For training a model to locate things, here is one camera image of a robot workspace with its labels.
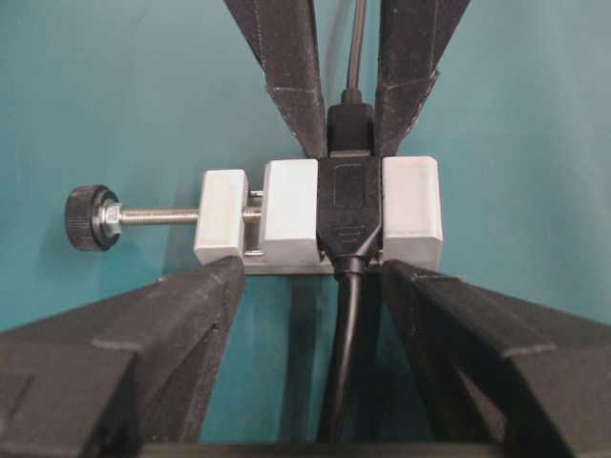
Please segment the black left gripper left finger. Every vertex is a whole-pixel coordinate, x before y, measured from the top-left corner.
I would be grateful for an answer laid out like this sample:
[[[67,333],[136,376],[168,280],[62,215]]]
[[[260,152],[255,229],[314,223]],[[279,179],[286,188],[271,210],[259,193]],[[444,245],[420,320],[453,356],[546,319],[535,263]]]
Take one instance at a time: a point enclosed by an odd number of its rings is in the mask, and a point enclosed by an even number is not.
[[[2,455],[196,443],[243,288],[226,258],[4,331]]]

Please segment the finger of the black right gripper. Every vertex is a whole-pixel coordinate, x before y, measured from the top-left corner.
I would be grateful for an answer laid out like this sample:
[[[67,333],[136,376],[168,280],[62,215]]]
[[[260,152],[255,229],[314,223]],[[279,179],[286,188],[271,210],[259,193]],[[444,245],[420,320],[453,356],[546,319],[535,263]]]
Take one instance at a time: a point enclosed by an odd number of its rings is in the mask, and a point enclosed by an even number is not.
[[[227,1],[263,69],[265,87],[309,158],[327,156],[327,125],[311,1]]]
[[[438,76],[437,66],[469,0],[381,3],[374,152],[394,156]]]

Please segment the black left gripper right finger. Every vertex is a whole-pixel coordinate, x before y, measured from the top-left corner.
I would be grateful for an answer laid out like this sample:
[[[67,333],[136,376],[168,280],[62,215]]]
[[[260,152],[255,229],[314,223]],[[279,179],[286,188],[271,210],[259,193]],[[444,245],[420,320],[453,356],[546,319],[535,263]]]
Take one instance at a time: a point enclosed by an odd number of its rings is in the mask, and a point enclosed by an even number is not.
[[[437,440],[609,455],[607,324],[398,260],[381,281]]]

